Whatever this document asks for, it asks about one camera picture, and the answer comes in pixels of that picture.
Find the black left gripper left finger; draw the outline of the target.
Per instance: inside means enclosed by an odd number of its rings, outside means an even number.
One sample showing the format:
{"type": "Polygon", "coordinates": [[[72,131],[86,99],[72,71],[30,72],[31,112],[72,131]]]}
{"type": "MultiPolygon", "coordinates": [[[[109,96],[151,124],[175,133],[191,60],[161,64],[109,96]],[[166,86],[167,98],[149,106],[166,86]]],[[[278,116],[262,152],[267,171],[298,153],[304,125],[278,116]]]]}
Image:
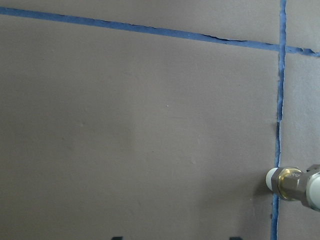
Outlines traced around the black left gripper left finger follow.
{"type": "Polygon", "coordinates": [[[124,240],[123,236],[114,236],[111,238],[111,240],[124,240]]]}

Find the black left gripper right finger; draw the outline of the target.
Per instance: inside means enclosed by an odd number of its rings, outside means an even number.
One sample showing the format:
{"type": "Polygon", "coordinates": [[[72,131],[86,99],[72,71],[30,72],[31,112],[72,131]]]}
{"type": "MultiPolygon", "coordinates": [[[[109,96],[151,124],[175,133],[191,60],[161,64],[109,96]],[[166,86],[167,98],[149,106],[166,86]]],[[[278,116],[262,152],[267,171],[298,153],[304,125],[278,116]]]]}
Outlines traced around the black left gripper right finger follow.
{"type": "Polygon", "coordinates": [[[229,240],[242,240],[242,238],[240,236],[231,236],[229,240]]]}

